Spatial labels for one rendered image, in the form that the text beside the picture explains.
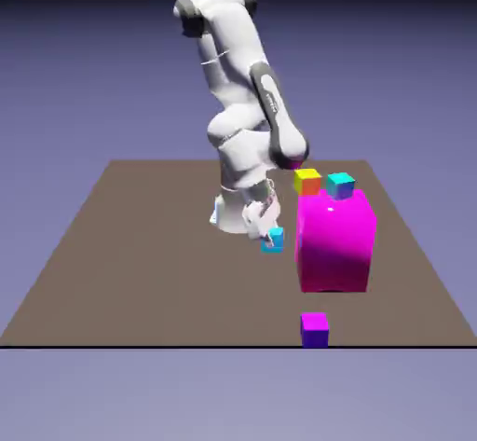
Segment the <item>small yellow cube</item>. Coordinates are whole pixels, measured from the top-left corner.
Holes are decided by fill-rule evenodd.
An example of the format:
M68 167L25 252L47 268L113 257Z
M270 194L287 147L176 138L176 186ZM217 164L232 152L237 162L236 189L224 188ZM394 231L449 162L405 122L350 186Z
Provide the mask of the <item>small yellow cube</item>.
M315 196L320 193L321 175L315 168L300 168L294 171L293 187L298 196Z

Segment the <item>large magenta box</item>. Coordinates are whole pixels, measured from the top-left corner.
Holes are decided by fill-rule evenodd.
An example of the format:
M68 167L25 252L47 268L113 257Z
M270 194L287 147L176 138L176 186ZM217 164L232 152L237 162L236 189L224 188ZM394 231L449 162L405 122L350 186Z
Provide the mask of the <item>large magenta box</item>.
M365 193L298 198L294 260L304 293L367 291L377 217Z

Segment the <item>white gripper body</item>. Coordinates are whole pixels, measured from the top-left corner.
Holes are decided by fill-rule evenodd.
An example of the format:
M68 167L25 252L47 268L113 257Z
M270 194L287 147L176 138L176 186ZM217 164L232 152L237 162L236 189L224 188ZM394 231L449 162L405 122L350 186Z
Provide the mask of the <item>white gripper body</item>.
M278 226L280 204L276 195L265 201L253 200L245 205L242 217L249 238L252 240L269 240L270 230Z

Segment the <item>small teal cube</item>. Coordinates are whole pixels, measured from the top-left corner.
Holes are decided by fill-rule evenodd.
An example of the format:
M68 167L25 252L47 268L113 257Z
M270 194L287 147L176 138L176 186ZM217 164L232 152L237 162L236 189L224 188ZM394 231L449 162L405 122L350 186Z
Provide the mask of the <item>small teal cube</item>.
M335 200L352 197L356 180L347 172L334 172L327 175L326 192Z

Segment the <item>small purple cube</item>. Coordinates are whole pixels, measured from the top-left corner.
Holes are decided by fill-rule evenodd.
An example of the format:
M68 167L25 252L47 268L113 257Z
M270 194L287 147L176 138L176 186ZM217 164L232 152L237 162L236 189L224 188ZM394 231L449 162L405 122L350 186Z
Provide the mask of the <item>small purple cube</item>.
M329 343L329 324L324 312L305 312L300 316L302 347L324 349Z

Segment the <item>small cyan cube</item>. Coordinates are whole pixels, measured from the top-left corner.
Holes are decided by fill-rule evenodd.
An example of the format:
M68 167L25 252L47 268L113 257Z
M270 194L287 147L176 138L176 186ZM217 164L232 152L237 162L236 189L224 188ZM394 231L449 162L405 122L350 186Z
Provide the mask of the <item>small cyan cube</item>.
M284 248L283 227L271 228L265 239L261 240L261 251L264 253L282 253Z

